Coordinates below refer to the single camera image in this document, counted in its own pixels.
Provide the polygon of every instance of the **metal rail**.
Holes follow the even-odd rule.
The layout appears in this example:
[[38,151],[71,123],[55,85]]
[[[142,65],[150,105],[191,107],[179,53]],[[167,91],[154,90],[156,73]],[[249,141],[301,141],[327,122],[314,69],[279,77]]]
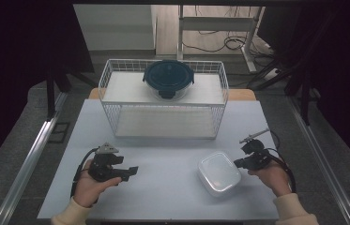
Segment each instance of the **metal rail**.
[[329,189],[335,197],[335,200],[341,209],[344,219],[346,220],[347,224],[350,224],[350,199],[348,198],[346,191],[336,177],[335,172],[333,172],[332,168],[330,167],[329,162],[327,161],[327,158],[320,147],[320,144],[315,139],[312,129],[304,124],[303,119],[298,113],[298,106],[295,101],[296,100],[294,97],[288,97],[288,102],[292,108],[297,123],[299,124],[310,149],[312,150],[312,154],[314,155],[318,166],[325,180],[327,181]]
[[34,141],[34,144],[29,150],[28,156],[26,157],[22,167],[19,170],[19,173],[8,191],[6,198],[3,200],[0,207],[0,225],[6,225],[9,223],[11,216],[16,209],[17,203],[22,197],[23,191],[28,184],[29,178],[31,177],[32,172],[38,163],[43,148],[48,141],[50,134],[52,133],[66,98],[67,94],[60,93],[58,95],[55,102],[56,111],[53,118],[43,124],[37,138]]

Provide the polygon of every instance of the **beige sleeve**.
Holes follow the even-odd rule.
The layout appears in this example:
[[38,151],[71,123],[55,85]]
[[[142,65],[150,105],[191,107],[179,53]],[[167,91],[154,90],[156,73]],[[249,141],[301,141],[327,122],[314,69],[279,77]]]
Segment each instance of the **beige sleeve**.
[[316,225],[317,218],[309,214],[300,204],[295,193],[280,196],[274,200],[280,219],[276,225]]
[[67,208],[52,217],[53,225],[85,225],[85,221],[92,208],[83,208],[71,198]]

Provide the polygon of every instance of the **wire basket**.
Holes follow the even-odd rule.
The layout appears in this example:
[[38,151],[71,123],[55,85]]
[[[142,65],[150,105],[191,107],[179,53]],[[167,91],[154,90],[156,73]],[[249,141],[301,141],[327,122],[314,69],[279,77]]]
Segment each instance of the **wire basket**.
[[158,99],[143,82],[159,60],[110,59],[99,81],[99,99],[116,137],[215,139],[228,99],[219,61],[180,61],[195,83],[176,101]]

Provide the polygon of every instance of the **hand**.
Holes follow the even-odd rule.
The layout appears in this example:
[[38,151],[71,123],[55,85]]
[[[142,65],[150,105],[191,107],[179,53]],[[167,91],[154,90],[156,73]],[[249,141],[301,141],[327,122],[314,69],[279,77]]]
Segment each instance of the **hand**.
[[282,169],[280,164],[271,162],[261,170],[248,171],[249,175],[257,175],[267,187],[271,188],[277,197],[292,193],[289,188],[288,174]]
[[99,194],[106,188],[118,185],[122,179],[116,177],[105,182],[98,182],[93,179],[87,169],[90,167],[92,160],[89,159],[84,164],[84,170],[81,172],[78,184],[75,189],[74,201],[82,207],[88,208],[99,198]]

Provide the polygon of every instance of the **food container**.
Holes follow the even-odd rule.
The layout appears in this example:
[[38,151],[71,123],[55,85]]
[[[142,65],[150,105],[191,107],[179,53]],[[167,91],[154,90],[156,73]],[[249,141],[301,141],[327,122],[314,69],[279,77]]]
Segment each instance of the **food container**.
[[148,84],[156,98],[178,100],[186,95],[187,88],[194,83],[194,71],[176,60],[162,60],[145,70],[143,82]]
[[198,175],[215,197],[229,192],[241,180],[241,172],[224,152],[215,152],[198,163]]

